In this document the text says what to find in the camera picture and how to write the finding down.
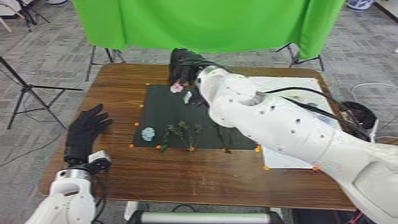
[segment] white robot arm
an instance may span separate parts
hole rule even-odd
[[[49,196],[35,209],[26,224],[90,223],[93,219],[90,174],[79,169],[58,171]]]
[[[259,94],[250,79],[207,66],[196,87],[209,117],[278,153],[315,164],[378,224],[398,223],[398,147],[374,144],[323,123],[282,97]]]

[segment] wooden table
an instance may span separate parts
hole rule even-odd
[[[315,71],[285,68],[234,68],[246,75],[317,78]],[[250,150],[129,148],[145,83],[166,83],[164,65],[109,64],[102,66],[79,111],[104,104],[113,125],[95,141],[95,150],[111,158],[108,198],[266,207],[353,210],[339,186],[321,172],[300,169],[262,170],[262,155]],[[60,146],[40,180],[40,193],[63,166]]]

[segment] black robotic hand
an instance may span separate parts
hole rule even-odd
[[[77,118],[69,126],[63,161],[69,167],[86,163],[86,158],[92,153],[92,145],[97,135],[113,123],[108,119],[108,113],[101,113],[102,104],[77,115]]]

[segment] black cable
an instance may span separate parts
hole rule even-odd
[[[54,120],[53,120],[53,121],[38,120],[37,118],[33,118],[33,117],[29,116],[29,114],[28,114],[28,112],[26,112],[26,101],[28,101],[28,98],[29,98],[29,94],[28,94],[28,96],[26,96],[22,102],[21,102],[21,106],[22,106],[22,114],[24,114],[24,116],[26,116],[31,120],[35,120],[38,123],[51,123],[51,122],[56,122]]]
[[[321,93],[317,90],[308,89],[305,87],[285,87],[285,88],[269,90],[264,93],[276,93],[276,92],[282,92],[282,91],[287,91],[287,90],[301,90],[301,91],[308,91],[308,92],[315,93],[337,104],[337,106],[340,106],[337,100],[324,93]]]
[[[177,208],[180,208],[180,207],[188,207],[191,209],[191,211],[196,212],[195,208],[188,204],[177,205],[170,212],[175,212]]]
[[[308,111],[312,111],[314,113],[321,114],[323,116],[326,116],[328,118],[335,119],[342,125],[346,125],[346,127],[349,127],[356,133],[362,135],[363,139],[369,138],[369,136],[365,135],[365,133],[358,130],[356,126],[342,119],[339,118],[333,114],[330,114],[326,111],[323,111],[317,107],[296,102],[294,100],[287,99],[285,97],[282,97],[291,103],[296,104],[296,106],[300,106],[303,109],[307,109]]]
[[[99,177],[97,176],[92,176],[93,177],[93,179],[95,179],[95,182],[97,182],[97,185],[99,185],[99,188],[101,188],[101,198],[99,198],[99,200],[97,200],[97,202],[95,202],[95,207],[101,205],[101,208],[99,208],[99,211],[97,211],[97,213],[95,213],[95,217],[93,217],[93,219],[92,219],[92,224],[99,221],[97,220],[97,218],[99,218],[99,216],[101,216],[101,214],[102,214],[102,210],[104,210],[104,206],[106,206],[106,197],[108,197],[108,192],[106,192],[106,186],[104,186],[104,184],[102,184],[102,182],[101,182],[101,179],[99,179]]]
[[[19,156],[15,156],[5,163],[0,164],[0,168],[8,165],[8,163],[12,163],[24,155],[28,155],[31,152],[38,151],[40,149],[44,149],[51,143],[58,140],[60,138],[60,134],[56,136],[56,138],[37,148],[37,149],[31,149],[29,151],[26,151]]]

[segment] metal stand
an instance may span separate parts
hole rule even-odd
[[[321,60],[319,55],[317,55],[314,58],[310,58],[310,59],[300,61],[300,59],[298,59],[298,53],[296,53],[296,55],[292,55],[292,50],[291,50],[289,45],[291,45],[291,43],[287,43],[287,44],[276,49],[276,51],[275,51],[275,52],[280,52],[282,49],[287,48],[287,51],[289,51],[289,58],[291,58],[289,68],[292,67],[292,65],[300,65],[300,64],[303,64],[307,61],[317,60],[317,61],[319,61],[319,69],[321,69],[321,71],[324,71],[324,65],[323,65],[323,60]]]
[[[33,8],[29,7],[29,5],[21,1],[21,0],[15,0],[17,3],[19,3],[19,7],[21,7],[21,14],[22,14],[22,17],[24,17],[24,21],[26,21],[26,28],[28,28],[28,32],[31,32],[31,29],[29,29],[29,24],[31,25],[37,25],[37,21],[33,19],[33,16],[29,14],[28,11],[33,12],[33,15],[35,17],[40,17],[40,19],[49,23],[45,17],[38,14],[38,12],[33,10]]]
[[[63,88],[63,87],[51,87],[51,86],[35,86],[35,85],[29,85],[29,84],[24,82],[24,80],[21,79],[21,76],[17,75],[17,73],[15,73],[15,71],[13,71],[13,69],[12,69],[10,65],[8,65],[8,63],[6,63],[6,61],[3,60],[3,57],[0,57],[0,63],[1,63],[1,65],[3,65],[3,67],[6,68],[6,70],[8,70],[8,72],[10,72],[12,76],[13,76],[13,78],[15,78],[15,80],[17,80],[19,86],[21,86],[21,93],[19,93],[19,98],[17,98],[17,102],[15,102],[15,108],[13,108],[13,112],[12,112],[12,116],[10,116],[10,121],[8,121],[6,129],[10,129],[10,127],[12,127],[12,123],[13,123],[15,115],[21,114],[21,113],[31,112],[31,111],[38,111],[38,110],[45,110],[45,111],[47,111],[47,113],[51,114],[53,119],[54,119],[54,121],[58,122],[61,128],[65,128],[65,126],[63,126],[63,124],[61,124],[61,122],[60,122],[60,120],[58,120],[58,118],[56,118],[56,115],[54,115],[53,112],[51,112],[49,107],[51,107],[51,105],[53,105],[53,103],[54,103],[54,101],[56,101],[56,99],[58,99],[61,93],[65,92],[65,90],[70,90],[70,91],[83,91],[83,90],[81,90],[81,89],[74,89],[74,88]],[[44,103],[44,101],[42,101],[42,99],[40,99],[37,93],[33,92],[33,88],[38,88],[38,89],[56,89],[56,90],[60,90],[56,96],[54,96],[54,98],[51,99],[51,101],[49,101],[47,104]],[[31,95],[31,97],[33,97],[33,99],[37,100],[37,102],[38,102],[38,104],[40,104],[42,107],[40,107],[40,108],[35,108],[35,109],[31,109],[31,110],[19,111],[19,106],[21,106],[22,96],[24,96],[26,93]]]
[[[111,54],[113,55],[109,55],[109,49],[108,48],[104,48],[104,52],[106,52],[106,56],[108,56],[109,63],[115,63],[115,56],[120,59],[120,63],[125,63],[125,61],[124,61],[124,59],[120,57],[120,51],[118,50],[111,50]],[[92,46],[92,50],[90,50],[90,62],[88,62],[88,69],[86,69],[86,75],[85,75],[85,82],[90,79],[90,68],[92,68],[92,65],[102,65],[102,64],[97,64],[93,62],[93,57],[95,57],[95,46]]]

